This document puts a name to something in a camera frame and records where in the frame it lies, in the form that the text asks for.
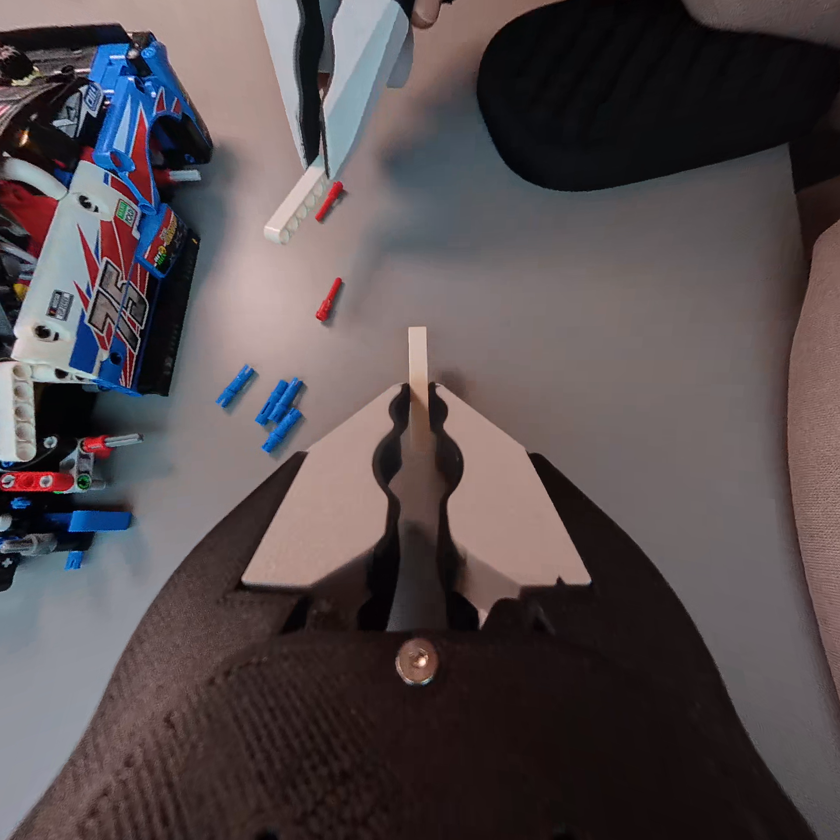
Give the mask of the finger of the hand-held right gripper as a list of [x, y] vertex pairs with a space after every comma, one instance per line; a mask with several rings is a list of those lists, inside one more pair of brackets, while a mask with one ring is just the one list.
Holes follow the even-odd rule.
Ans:
[[307, 169], [323, 150], [321, 64], [327, 48], [331, 2], [258, 1], [259, 19], [266, 37], [291, 136], [301, 165]]
[[410, 71], [414, 2], [342, 1], [332, 18], [332, 73], [322, 100], [322, 152], [338, 179], [397, 66]]

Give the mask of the blue white toy brick car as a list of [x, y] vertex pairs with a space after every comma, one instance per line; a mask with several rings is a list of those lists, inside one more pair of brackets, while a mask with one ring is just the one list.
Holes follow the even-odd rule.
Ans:
[[211, 134], [149, 31], [3, 31], [1, 588], [39, 555], [126, 530], [96, 510], [97, 396], [167, 396], [200, 238], [172, 206]]

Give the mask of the person's beige clothing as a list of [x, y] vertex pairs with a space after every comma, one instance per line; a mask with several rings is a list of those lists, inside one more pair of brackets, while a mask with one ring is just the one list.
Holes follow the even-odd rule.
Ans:
[[795, 530], [822, 646], [839, 691], [839, 223], [816, 240], [794, 331], [787, 455]]

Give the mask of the blue toy pin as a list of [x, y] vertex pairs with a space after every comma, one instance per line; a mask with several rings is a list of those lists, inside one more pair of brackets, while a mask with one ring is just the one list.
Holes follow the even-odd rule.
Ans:
[[271, 414], [269, 415], [269, 420], [272, 423], [277, 424], [290, 410], [302, 385], [303, 383], [298, 377], [293, 377], [287, 384], [285, 390], [280, 394]]
[[286, 411], [283, 417], [276, 422], [273, 430], [269, 433], [266, 441], [261, 446], [261, 450], [271, 454], [289, 435], [289, 432], [294, 428], [298, 421], [302, 418], [301, 412], [296, 407], [291, 407]]
[[225, 386], [222, 393], [217, 397], [215, 404], [222, 408], [230, 407], [246, 386], [251, 383], [255, 375], [255, 369], [251, 365], [245, 364], [234, 379]]
[[268, 424], [268, 421], [270, 420], [270, 415], [275, 410], [276, 405], [278, 404], [281, 397], [284, 395], [287, 388], [288, 382], [286, 380], [279, 380], [278, 383], [274, 386], [255, 418], [255, 422], [258, 425], [264, 427]]

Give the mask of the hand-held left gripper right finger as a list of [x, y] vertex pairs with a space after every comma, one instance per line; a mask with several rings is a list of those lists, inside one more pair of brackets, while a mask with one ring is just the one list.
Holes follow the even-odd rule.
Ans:
[[499, 601], [592, 578], [527, 449], [441, 384], [428, 387], [444, 479], [436, 562], [449, 627], [480, 627]]

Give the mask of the grey desk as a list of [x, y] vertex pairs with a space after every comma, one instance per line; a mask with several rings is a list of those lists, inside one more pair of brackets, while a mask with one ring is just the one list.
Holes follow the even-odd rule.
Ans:
[[[175, 565], [278, 467], [254, 421], [271, 386], [307, 383], [294, 441], [309, 444], [404, 377], [414, 325], [435, 379], [547, 456], [656, 562], [772, 771], [820, 838], [837, 834], [784, 468], [806, 274], [788, 153], [594, 196], [522, 182], [474, 84], [489, 39], [533, 5], [456, 2], [417, 36], [348, 195], [288, 247], [262, 229], [299, 169], [254, 2], [5, 5], [12, 28], [152, 30], [217, 147], [181, 203], [203, 242], [172, 394], [99, 405], [107, 426], [147, 435], [114, 456], [114, 496], [138, 521], [79, 572], [42, 558], [2, 595], [2, 837], [76, 744]], [[216, 405], [245, 364], [251, 383]]]

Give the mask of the white toy beam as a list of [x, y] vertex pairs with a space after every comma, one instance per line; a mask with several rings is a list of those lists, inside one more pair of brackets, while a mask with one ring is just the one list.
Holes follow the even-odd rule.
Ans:
[[330, 185], [325, 164], [319, 155], [265, 224], [265, 238], [277, 245], [287, 244], [301, 223], [320, 209]]
[[410, 392], [408, 431], [413, 451], [429, 454], [434, 436], [429, 419], [429, 371], [427, 328], [410, 327], [407, 331], [408, 385]]

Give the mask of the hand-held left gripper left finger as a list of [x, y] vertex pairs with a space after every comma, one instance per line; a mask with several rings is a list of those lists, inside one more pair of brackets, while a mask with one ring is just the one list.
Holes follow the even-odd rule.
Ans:
[[403, 464], [410, 389], [396, 384], [312, 444], [241, 582], [301, 595], [304, 622], [386, 627], [400, 570], [401, 504], [390, 484]]

